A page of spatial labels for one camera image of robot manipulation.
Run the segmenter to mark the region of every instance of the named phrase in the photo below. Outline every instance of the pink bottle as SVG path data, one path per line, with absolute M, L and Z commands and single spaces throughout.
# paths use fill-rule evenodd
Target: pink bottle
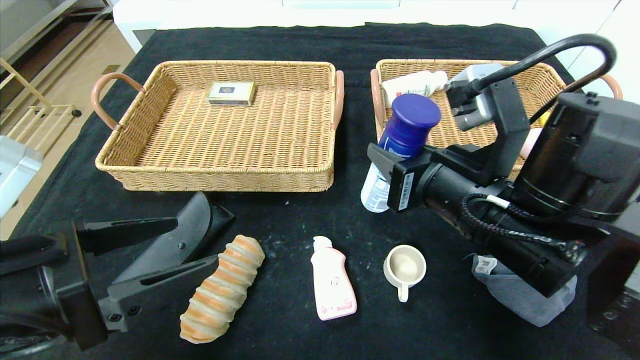
M 320 320 L 331 320 L 356 312 L 358 304 L 344 270 L 344 254 L 325 236 L 314 237 L 314 290 Z

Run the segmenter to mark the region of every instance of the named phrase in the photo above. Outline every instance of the bread-shaped toy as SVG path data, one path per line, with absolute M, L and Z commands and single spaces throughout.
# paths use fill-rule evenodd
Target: bread-shaped toy
M 218 269 L 196 289 L 180 315 L 180 337 L 201 344 L 227 332 L 263 260 L 264 252 L 254 238 L 238 235 L 228 243 L 218 254 Z

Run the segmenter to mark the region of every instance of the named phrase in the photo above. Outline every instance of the black tablecloth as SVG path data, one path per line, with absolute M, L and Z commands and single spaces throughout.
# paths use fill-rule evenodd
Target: black tablecloth
M 536 328 L 500 305 L 470 272 L 477 250 L 426 209 L 403 215 L 367 212 L 360 188 L 369 166 L 365 150 L 375 139 L 369 71 L 385 58 L 519 60 L 543 42 L 530 29 L 504 25 L 381 25 L 355 28 L 248 28 L 158 31 L 125 73 L 144 82 L 166 60 L 313 60 L 344 70 L 346 98 L 335 146 L 335 184 L 322 193 L 215 193 L 237 216 L 207 254 L 221 252 L 236 234 L 260 240 L 267 259 L 229 331 L 205 345 L 178 337 L 178 316 L 191 293 L 156 314 L 145 327 L 114 333 L 86 352 L 66 345 L 37 359 L 236 359 L 236 358 L 428 358 L 612 359 L 625 358 L 614 343 L 589 330 L 586 278 L 574 303 L 550 325 Z M 549 62 L 565 81 L 570 77 Z M 123 83 L 103 105 L 119 119 L 135 96 Z M 92 115 L 78 140 L 42 188 L 14 236 L 46 231 L 59 220 L 90 221 L 174 216 L 193 193 L 129 192 L 93 162 L 109 129 Z M 312 284 L 313 235 L 326 235 L 347 256 L 358 311 L 322 322 Z M 382 262 L 395 245 L 408 243 L 425 255 L 428 272 L 397 301 Z M 97 296 L 148 243 L 88 257 Z

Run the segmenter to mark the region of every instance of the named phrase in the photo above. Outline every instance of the gray cloth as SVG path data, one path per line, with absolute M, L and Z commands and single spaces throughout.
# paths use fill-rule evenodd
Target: gray cloth
M 575 285 L 578 282 L 576 276 L 573 276 L 553 296 L 546 298 L 500 261 L 489 275 L 476 272 L 477 265 L 478 256 L 474 255 L 471 272 L 476 279 L 486 285 L 491 295 L 519 317 L 537 327 L 543 327 L 555 319 L 571 304 L 575 296 Z

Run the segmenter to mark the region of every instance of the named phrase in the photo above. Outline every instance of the small mug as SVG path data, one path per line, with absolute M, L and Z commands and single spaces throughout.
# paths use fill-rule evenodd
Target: small mug
M 398 300 L 406 302 L 409 288 L 420 282 L 426 274 L 427 261 L 415 247 L 398 245 L 387 255 L 383 270 L 387 281 L 398 288 Z

